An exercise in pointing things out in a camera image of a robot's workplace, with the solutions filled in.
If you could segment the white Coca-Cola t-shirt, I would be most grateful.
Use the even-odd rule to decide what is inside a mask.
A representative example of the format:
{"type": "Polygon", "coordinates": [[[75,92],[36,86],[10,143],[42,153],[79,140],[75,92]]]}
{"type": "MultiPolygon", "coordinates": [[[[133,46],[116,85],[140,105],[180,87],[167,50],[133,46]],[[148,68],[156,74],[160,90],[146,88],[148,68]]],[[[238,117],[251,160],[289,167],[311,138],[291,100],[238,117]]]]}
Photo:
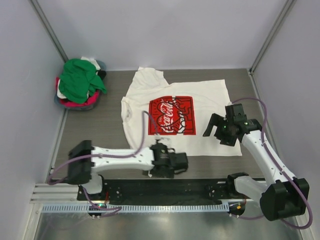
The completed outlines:
{"type": "Polygon", "coordinates": [[[223,79],[169,84],[162,71],[139,67],[121,99],[126,140],[137,149],[142,134],[145,147],[154,144],[154,135],[159,134],[188,156],[241,156],[239,142],[226,146],[213,136],[203,136],[211,115],[224,116],[229,102],[223,79]]]}

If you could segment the grey laundry basket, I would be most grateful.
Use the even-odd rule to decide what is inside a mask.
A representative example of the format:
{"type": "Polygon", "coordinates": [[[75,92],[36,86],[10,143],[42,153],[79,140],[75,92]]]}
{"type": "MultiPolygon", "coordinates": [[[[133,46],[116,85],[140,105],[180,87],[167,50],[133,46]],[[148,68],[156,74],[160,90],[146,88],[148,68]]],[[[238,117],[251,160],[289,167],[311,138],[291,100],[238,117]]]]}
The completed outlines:
{"type": "MultiPolygon", "coordinates": [[[[107,79],[107,67],[106,64],[103,61],[96,60],[98,66],[100,67],[100,70],[97,71],[97,75],[100,77],[102,82],[107,79]]],[[[55,80],[55,89],[56,89],[56,94],[54,95],[54,102],[56,105],[60,106],[63,109],[66,110],[73,110],[73,111],[89,111],[92,110],[93,108],[96,107],[96,105],[99,102],[99,99],[102,95],[102,92],[98,89],[93,96],[89,96],[87,101],[85,103],[75,103],[72,102],[66,98],[59,98],[58,97],[58,83],[59,83],[59,78],[56,77],[55,80]]]]}

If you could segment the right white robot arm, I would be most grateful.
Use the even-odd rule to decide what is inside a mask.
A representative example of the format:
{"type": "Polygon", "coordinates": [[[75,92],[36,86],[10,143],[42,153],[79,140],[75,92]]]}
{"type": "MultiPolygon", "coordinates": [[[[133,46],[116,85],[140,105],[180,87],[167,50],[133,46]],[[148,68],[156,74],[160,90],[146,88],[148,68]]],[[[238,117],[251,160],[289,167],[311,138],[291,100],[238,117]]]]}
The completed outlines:
{"type": "Polygon", "coordinates": [[[248,174],[234,173],[227,176],[225,191],[231,198],[244,195],[260,206],[263,216],[269,221],[303,215],[309,210],[310,186],[306,179],[297,178],[267,140],[263,126],[257,119],[249,119],[242,104],[225,107],[225,116],[213,113],[203,133],[214,136],[220,144],[234,147],[240,142],[253,156],[265,183],[260,183],[248,174]]]}

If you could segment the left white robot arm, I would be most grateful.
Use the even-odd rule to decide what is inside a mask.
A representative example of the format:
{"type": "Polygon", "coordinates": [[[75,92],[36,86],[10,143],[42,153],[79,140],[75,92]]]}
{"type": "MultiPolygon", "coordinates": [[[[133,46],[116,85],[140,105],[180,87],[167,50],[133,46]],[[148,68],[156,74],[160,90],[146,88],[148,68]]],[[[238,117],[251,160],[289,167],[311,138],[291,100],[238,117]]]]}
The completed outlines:
{"type": "Polygon", "coordinates": [[[141,170],[151,177],[170,178],[188,170],[185,152],[156,141],[147,147],[134,149],[108,149],[92,146],[84,140],[68,153],[71,162],[67,167],[66,183],[85,188],[88,195],[100,200],[107,192],[100,172],[107,170],[141,170]]]}

